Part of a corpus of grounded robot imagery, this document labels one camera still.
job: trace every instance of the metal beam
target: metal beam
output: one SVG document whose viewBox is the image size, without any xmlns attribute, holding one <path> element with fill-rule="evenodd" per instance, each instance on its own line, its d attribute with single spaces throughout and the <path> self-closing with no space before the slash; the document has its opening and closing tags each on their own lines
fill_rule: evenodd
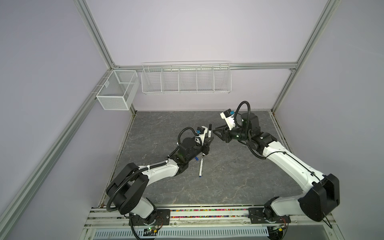
<svg viewBox="0 0 384 240">
<path fill-rule="evenodd" d="M 205 67 L 205 66 L 217 66 L 218 64 L 198 64 L 198 65 L 172 65 L 172 67 L 182 68 L 182 67 Z M 151 67 L 156 68 L 169 68 L 171 65 L 153 65 Z M 297 63 L 295 62 L 281 62 L 281 63 L 231 63 L 231 70 L 253 70 L 253 69 L 295 69 Z M 137 72 L 142 72 L 143 66 L 117 66 L 114 69 L 116 70 L 136 70 Z"/>
<path fill-rule="evenodd" d="M 109 54 L 108 49 L 103 41 L 103 38 L 101 37 L 101 34 L 91 15 L 91 11 L 89 10 L 87 3 L 85 2 L 85 0 L 73 0 L 73 1 L 77 7 L 77 10 L 80 13 L 81 18 L 84 21 L 85 26 L 89 31 L 89 34 L 91 35 L 93 41 L 95 42 L 101 57 L 104 59 L 105 64 L 107 65 L 107 68 L 108 69 L 114 68 L 115 64 L 113 63 L 111 55 Z"/>
<path fill-rule="evenodd" d="M 325 5 L 323 12 L 321 13 L 315 28 L 313 29 L 310 38 L 308 39 L 307 43 L 305 44 L 304 49 L 302 50 L 299 59 L 297 60 L 297 67 L 291 71 L 291 74 L 289 75 L 286 83 L 283 86 L 283 89 L 281 90 L 280 94 L 278 95 L 273 107 L 272 112 L 275 112 L 278 107 L 280 106 L 284 96 L 288 92 L 290 86 L 294 82 L 299 70 L 304 65 L 306 59 L 308 58 L 309 54 L 311 53 L 312 49 L 314 48 L 317 40 L 319 39 L 320 35 L 322 34 L 323 30 L 325 29 L 325 26 L 328 23 L 328 20 L 331 18 L 335 10 L 340 4 L 340 0 L 328 0 L 327 4 Z"/>
<path fill-rule="evenodd" d="M 58 139 L 55 141 L 55 143 L 51 146 L 51 148 L 45 154 L 43 159 L 40 161 L 37 168 L 30 175 L 26 183 L 14 197 L 11 204 L 0 216 L 0 240 L 6 239 L 6 237 L 9 235 L 9 233 L 11 232 L 11 230 L 13 229 L 25 209 L 28 207 L 29 203 L 39 190 L 40 186 L 43 184 L 44 180 L 51 172 L 53 166 L 56 164 L 57 160 L 64 152 L 72 137 L 75 135 L 76 131 L 83 123 L 85 117 L 92 109 L 96 101 L 96 94 L 100 90 L 101 86 L 103 85 L 110 73 L 111 71 L 108 70 L 104 74 L 97 86 L 89 94 L 85 102 L 81 105 L 80 109 L 76 112 L 76 114 L 73 116 L 73 118 L 65 127 L 65 129 L 62 131 Z"/>
</svg>

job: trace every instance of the white wire basket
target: white wire basket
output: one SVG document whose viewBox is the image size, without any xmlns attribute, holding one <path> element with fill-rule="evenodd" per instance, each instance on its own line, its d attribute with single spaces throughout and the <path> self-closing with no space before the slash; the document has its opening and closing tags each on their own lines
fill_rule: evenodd
<svg viewBox="0 0 384 240">
<path fill-rule="evenodd" d="M 134 70 L 113 70 L 96 95 L 105 110 L 129 110 L 140 81 Z"/>
<path fill-rule="evenodd" d="M 229 93 L 232 76 L 229 63 L 144 67 L 141 75 L 145 94 Z"/>
</svg>

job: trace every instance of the black mounting plate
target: black mounting plate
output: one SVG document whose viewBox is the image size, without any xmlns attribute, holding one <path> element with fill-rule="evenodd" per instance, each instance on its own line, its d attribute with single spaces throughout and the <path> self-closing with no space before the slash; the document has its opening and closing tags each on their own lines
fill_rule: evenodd
<svg viewBox="0 0 384 240">
<path fill-rule="evenodd" d="M 156 213 L 156 222 L 152 225 L 161 225 L 161 222 L 163 222 L 164 225 L 169 225 L 169 219 L 170 219 L 170 209 L 158 209 Z M 148 226 L 143 221 L 142 218 L 139 215 L 133 215 L 132 216 L 132 224 L 134 226 Z"/>
<path fill-rule="evenodd" d="M 263 217 L 264 216 L 263 209 L 264 209 L 263 207 L 251 207 L 251 208 L 248 208 L 248 211 L 249 211 L 248 218 L 251 219 L 251 223 L 252 224 L 269 223 Z M 289 216 L 282 216 L 282 217 L 279 217 L 278 219 L 276 219 L 275 223 L 284 223 L 282 218 L 284 218 L 285 223 L 290 223 L 291 222 L 291 218 Z"/>
</svg>

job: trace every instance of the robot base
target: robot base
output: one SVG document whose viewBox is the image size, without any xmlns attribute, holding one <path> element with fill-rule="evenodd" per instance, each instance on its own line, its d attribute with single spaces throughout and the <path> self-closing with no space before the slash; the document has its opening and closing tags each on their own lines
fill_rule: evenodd
<svg viewBox="0 0 384 240">
<path fill-rule="evenodd" d="M 145 224 L 145 219 L 141 218 L 139 215 L 132 216 L 132 224 L 134 226 L 148 226 L 148 225 L 169 225 L 170 219 L 170 210 L 169 209 L 158 209 L 155 216 L 155 222 L 152 224 Z"/>
</svg>

